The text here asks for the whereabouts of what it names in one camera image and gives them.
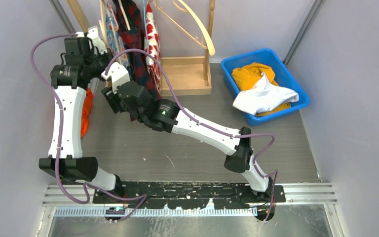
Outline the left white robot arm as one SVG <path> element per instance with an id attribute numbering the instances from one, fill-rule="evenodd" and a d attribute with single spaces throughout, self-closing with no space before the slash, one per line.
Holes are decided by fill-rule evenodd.
<path id="1" fill-rule="evenodd" d="M 124 197 L 121 179 L 100 168 L 95 157 L 83 156 L 81 147 L 82 109 L 88 85 L 100 79 L 111 53 L 98 36 L 63 37 L 65 51 L 60 54 L 61 63 L 51 70 L 51 82 L 45 82 L 55 100 L 53 137 L 47 157 L 40 158 L 38 165 L 56 178 L 61 191 L 72 201 L 86 203 L 69 194 L 63 182 L 95 188 L 117 204 Z"/>

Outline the blue floral garment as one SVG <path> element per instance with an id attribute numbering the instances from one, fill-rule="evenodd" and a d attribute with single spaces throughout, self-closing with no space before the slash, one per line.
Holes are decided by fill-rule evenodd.
<path id="1" fill-rule="evenodd" d="M 105 7 L 105 25 L 106 34 L 110 50 L 113 56 L 125 50 L 123 41 L 118 33 L 119 27 L 115 18 L 113 7 L 110 3 L 104 5 Z"/>

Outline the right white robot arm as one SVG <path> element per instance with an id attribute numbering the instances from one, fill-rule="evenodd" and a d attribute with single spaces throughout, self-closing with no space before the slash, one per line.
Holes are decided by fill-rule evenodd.
<path id="1" fill-rule="evenodd" d="M 117 88 L 105 87 L 102 94 L 115 114 L 127 112 L 154 131 L 188 136 L 219 149 L 226 155 L 224 167 L 242 174 L 257 201 L 265 203 L 273 197 L 273 179 L 256 164 L 251 129 L 232 129 L 211 122 L 174 101 L 154 98 L 134 81 Z"/>

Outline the yellow skirt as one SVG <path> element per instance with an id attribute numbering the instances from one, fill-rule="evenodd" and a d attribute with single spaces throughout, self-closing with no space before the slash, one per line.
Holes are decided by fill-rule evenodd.
<path id="1" fill-rule="evenodd" d="M 241 68 L 236 68 L 232 71 L 231 76 L 241 92 L 243 90 L 251 89 L 254 84 L 262 77 L 261 73 L 265 73 L 273 85 L 279 86 L 279 84 L 275 81 L 275 72 L 273 69 L 270 66 L 260 63 L 252 63 Z M 292 103 L 282 104 L 270 112 L 256 114 L 255 116 L 267 116 L 290 108 L 291 104 Z"/>

